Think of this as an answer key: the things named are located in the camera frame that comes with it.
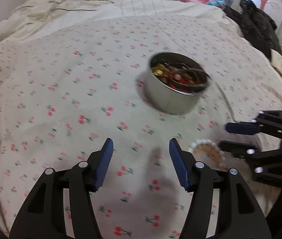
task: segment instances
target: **bed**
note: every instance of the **bed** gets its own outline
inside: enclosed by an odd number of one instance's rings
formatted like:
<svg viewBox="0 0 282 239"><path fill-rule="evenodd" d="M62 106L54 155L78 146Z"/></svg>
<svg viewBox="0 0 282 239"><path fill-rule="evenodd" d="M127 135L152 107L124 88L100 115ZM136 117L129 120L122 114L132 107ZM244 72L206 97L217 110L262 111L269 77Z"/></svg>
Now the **bed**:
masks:
<svg viewBox="0 0 282 239"><path fill-rule="evenodd" d="M185 116L158 111L143 94L148 60L164 51L193 58L213 78ZM70 168L111 137L106 180L92 195L102 236L177 238L191 196L179 186L169 139L184 150L196 139L274 149L279 140L272 137L223 130L273 109L282 110L282 78L220 8L178 0L29 0L0 23L0 228L8 235L47 167ZM226 165L242 173L268 214L280 191L253 182L244 160L227 154ZM217 192L214 200L209 235ZM71 235L67 202L65 216Z"/></svg>

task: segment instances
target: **white blanket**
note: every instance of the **white blanket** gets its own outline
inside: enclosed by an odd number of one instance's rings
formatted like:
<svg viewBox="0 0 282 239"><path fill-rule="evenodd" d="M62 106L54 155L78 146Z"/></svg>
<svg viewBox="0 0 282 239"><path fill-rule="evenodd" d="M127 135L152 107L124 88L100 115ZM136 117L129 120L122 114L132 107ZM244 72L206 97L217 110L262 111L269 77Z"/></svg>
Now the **white blanket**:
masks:
<svg viewBox="0 0 282 239"><path fill-rule="evenodd" d="M173 0L111 1L94 6L95 1L81 0L97 11L43 20L32 29L41 30L24 41L20 39L32 24L24 24L31 17L21 9L15 12L24 19L20 28L12 28L10 35L0 28L0 226L6 232L45 168L70 168L100 150L107 137L113 139L115 152L103 187L92 195L105 238L179 235L191 195L180 187L169 157L172 137L184 150L196 139L252 142L263 150L278 145L265 135L223 130L226 122L248 121L258 110L282 110L282 78L239 36L238 26L222 10ZM68 2L75 8L72 0L58 6ZM81 2L76 1L76 8ZM107 13L112 19L104 20ZM148 60L165 51L193 58L213 78L186 116L163 114L143 97ZM244 160L226 158L268 213L279 190L251 181ZM217 203L210 227L216 212ZM65 213L69 227L67 204Z"/></svg>

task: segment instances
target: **metal tin can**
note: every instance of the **metal tin can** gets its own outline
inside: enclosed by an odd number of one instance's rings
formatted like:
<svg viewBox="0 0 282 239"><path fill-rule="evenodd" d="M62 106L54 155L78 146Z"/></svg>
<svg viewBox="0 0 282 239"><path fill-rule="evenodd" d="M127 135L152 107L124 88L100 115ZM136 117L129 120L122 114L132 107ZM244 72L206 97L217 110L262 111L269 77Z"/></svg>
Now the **metal tin can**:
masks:
<svg viewBox="0 0 282 239"><path fill-rule="evenodd" d="M202 70L202 67L185 55L171 52L156 54L149 61L145 75L145 96L148 101L154 107L165 113L184 115L194 108L203 91L197 93L185 93L162 83L151 70L151 66L162 62L181 62L185 63L190 68L199 70Z"/></svg>

